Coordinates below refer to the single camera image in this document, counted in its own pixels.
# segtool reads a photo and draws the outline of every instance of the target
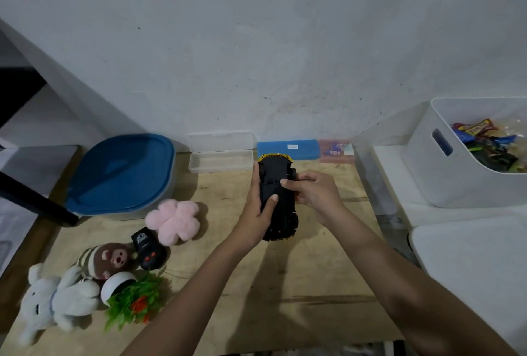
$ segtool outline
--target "person's right hand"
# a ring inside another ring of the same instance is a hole
[[[335,180],[328,174],[317,171],[304,171],[297,174],[297,181],[282,179],[280,185],[296,193],[296,200],[317,212],[323,225],[334,213],[346,209],[335,185]]]

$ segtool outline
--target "person's left hand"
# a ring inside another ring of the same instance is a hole
[[[247,201],[241,212],[240,219],[232,229],[229,239],[234,246],[241,251],[249,253],[265,235],[265,231],[271,224],[271,216],[278,202],[278,195],[274,194],[267,200],[262,212],[260,200],[260,173],[258,162],[254,162],[251,186],[247,193]]]

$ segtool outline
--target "white stuffed animal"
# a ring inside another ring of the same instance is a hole
[[[94,281],[77,282],[82,267],[73,266],[62,276],[41,278],[42,263],[31,266],[30,288],[22,298],[20,315],[27,325],[20,335],[20,344],[27,346],[39,330],[58,325],[64,331],[76,327],[75,316],[93,313],[99,305],[99,286]]]

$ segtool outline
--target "bin handle hole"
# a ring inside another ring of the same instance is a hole
[[[434,131],[432,131],[431,137],[434,139],[435,143],[437,143],[438,146],[441,148],[445,156],[450,156],[452,154],[452,152],[454,151],[452,149],[452,146],[448,143],[448,141],[445,139],[439,129],[436,128]]]

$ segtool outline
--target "blue collar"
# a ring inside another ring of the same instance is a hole
[[[55,315],[55,311],[53,310],[53,298],[55,297],[55,294],[57,293],[57,290],[53,291],[53,293],[51,294],[51,297],[49,298],[49,313],[51,313],[51,315]]]

